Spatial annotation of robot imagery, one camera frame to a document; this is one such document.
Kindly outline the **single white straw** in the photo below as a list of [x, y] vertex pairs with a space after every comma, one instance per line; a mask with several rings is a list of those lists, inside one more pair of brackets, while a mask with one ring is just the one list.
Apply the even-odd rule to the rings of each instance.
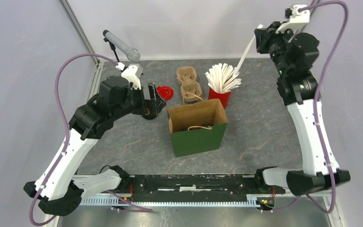
[[244, 50], [244, 52], [243, 52], [243, 54], [242, 54], [242, 56], [241, 56], [241, 58], [240, 58], [240, 60], [239, 60], [239, 62], [238, 62], [238, 64], [237, 64], [237, 66], [234, 68], [234, 72], [233, 72], [233, 75], [234, 75], [234, 76], [239, 74], [240, 69], [241, 69], [241, 66], [242, 66], [242, 64], [243, 64], [244, 60], [246, 59], [246, 56], [247, 56], [247, 54], [248, 54], [248, 52], [249, 52], [250, 48], [252, 47], [252, 45], [253, 45], [253, 43], [254, 43], [255, 41], [256, 41], [256, 36], [254, 35], [254, 36], [251, 38], [251, 40], [249, 41], [248, 45], [246, 46], [246, 48], [245, 48], [245, 50]]

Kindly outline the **brown paper bag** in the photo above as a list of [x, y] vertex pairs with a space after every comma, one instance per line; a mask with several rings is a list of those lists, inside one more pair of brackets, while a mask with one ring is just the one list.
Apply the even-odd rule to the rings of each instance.
[[167, 109], [169, 131], [176, 133], [190, 126], [203, 128], [204, 124], [214, 126], [227, 124], [228, 119], [219, 99], [199, 100]]

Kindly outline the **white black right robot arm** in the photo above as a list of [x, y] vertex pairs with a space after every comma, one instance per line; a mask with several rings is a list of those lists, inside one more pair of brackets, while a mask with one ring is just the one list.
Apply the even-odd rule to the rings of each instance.
[[331, 150], [324, 127], [318, 82], [311, 67], [319, 56], [319, 41], [311, 34], [293, 34], [291, 29], [278, 33], [280, 22], [254, 31], [258, 53], [268, 54], [277, 72], [277, 90], [294, 122], [302, 153], [302, 169], [276, 166], [257, 170], [254, 187], [260, 193], [273, 186], [287, 188], [302, 196], [328, 190], [351, 179], [348, 170], [340, 168]]

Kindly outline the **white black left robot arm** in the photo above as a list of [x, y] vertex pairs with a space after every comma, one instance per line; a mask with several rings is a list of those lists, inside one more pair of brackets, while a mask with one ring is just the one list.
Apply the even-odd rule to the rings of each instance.
[[66, 216], [81, 201], [107, 190], [125, 192], [130, 186], [128, 174], [120, 167], [73, 179], [91, 148], [110, 130], [114, 122], [128, 114], [147, 120], [157, 117], [166, 102], [154, 84], [148, 84], [149, 98], [142, 88], [129, 79], [111, 76], [100, 84], [99, 91], [85, 105], [76, 109], [69, 122], [67, 135], [44, 174], [34, 182], [27, 182], [24, 191], [38, 202], [45, 214]]

